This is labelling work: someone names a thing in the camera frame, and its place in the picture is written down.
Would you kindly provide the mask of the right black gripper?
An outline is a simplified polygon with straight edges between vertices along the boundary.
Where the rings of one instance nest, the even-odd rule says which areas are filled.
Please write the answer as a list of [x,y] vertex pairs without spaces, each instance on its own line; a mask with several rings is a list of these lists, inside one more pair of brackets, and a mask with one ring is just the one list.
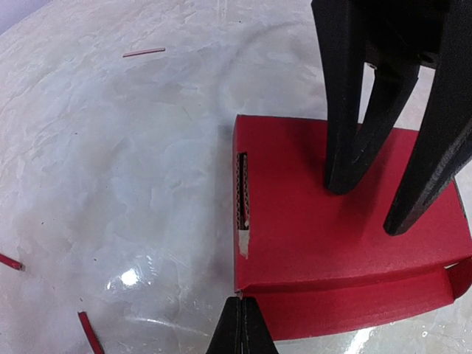
[[418,79],[435,70],[409,163],[383,225],[401,235],[471,160],[471,2],[313,1],[327,96],[326,188],[364,177]]

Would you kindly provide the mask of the red paper box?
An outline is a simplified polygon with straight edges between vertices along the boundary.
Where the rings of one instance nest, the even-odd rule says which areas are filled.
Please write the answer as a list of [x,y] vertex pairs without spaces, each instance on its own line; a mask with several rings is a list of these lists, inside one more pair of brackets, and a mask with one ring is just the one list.
[[471,287],[471,234],[450,184],[405,234],[384,220],[417,132],[394,129],[346,195],[323,182],[327,123],[238,116],[235,288],[276,341],[372,327],[452,304]]

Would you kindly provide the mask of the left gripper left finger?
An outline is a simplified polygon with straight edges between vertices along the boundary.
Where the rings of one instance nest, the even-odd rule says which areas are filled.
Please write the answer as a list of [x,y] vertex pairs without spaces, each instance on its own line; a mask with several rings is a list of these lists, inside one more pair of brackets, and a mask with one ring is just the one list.
[[241,302],[236,296],[226,300],[206,354],[241,353]]

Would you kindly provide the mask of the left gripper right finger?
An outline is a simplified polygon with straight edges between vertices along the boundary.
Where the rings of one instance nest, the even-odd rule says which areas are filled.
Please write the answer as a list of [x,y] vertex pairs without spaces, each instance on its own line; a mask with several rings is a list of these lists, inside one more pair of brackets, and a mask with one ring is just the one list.
[[241,311],[241,352],[243,354],[278,354],[257,300],[254,297],[244,297]]

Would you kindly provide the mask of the torn red paper scrap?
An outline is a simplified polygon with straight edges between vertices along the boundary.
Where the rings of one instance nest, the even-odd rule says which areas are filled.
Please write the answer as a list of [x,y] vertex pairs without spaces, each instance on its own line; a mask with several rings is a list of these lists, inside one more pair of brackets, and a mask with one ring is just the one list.
[[81,312],[78,312],[77,315],[93,353],[104,354],[105,353],[104,349],[96,333],[94,332],[93,327],[91,326],[91,322],[89,321],[87,313],[85,311],[81,311]]

